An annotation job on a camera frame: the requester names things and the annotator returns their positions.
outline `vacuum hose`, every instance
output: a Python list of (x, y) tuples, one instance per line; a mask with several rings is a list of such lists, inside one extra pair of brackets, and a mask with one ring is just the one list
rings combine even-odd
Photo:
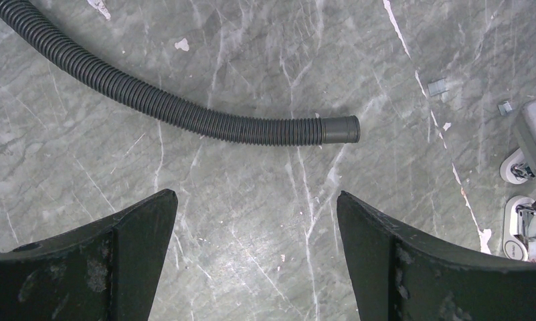
[(230, 142), (319, 145), (358, 142), (356, 116), (261, 119), (198, 106), (102, 61), (60, 31), (28, 0), (0, 0), (0, 18), (57, 67), (105, 96), (168, 124)]

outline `gray marble floor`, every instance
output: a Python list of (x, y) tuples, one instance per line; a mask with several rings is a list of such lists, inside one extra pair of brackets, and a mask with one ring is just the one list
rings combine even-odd
[[(536, 99), (536, 0), (106, 0), (110, 19), (87, 0), (33, 2), (116, 67), (210, 108), (360, 118), (359, 144), (202, 138), (85, 87), (0, 20), (0, 251), (173, 189), (151, 320), (356, 320), (340, 190), (495, 255), (506, 200), (536, 197), (536, 181), (499, 177), (517, 142), (497, 108)], [(439, 78), (449, 91), (429, 97)]]

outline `flexible tube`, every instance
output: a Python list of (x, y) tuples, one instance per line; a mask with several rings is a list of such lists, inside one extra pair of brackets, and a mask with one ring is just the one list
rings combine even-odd
[(315, 145), (358, 142), (356, 116), (261, 119), (198, 106), (130, 76), (96, 57), (28, 0), (0, 0), (0, 18), (57, 67), (105, 96), (168, 124), (230, 142)]

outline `floor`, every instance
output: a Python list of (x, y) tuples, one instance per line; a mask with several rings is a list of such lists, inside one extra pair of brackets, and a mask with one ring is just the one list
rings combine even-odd
[[(150, 320), (356, 320), (336, 198), (501, 255), (536, 0), (35, 0), (116, 67), (245, 116), (354, 114), (359, 144), (243, 146), (85, 87), (0, 20), (0, 251), (161, 189), (179, 210)], [(430, 97), (427, 83), (446, 78)]]

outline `black corrugated hose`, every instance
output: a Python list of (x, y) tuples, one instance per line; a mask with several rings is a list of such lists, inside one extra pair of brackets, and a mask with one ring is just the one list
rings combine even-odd
[(356, 116), (271, 120), (217, 112), (160, 90), (102, 61), (28, 0), (0, 0), (0, 17), (57, 67), (92, 89), (168, 124), (230, 142), (319, 145), (358, 142)]

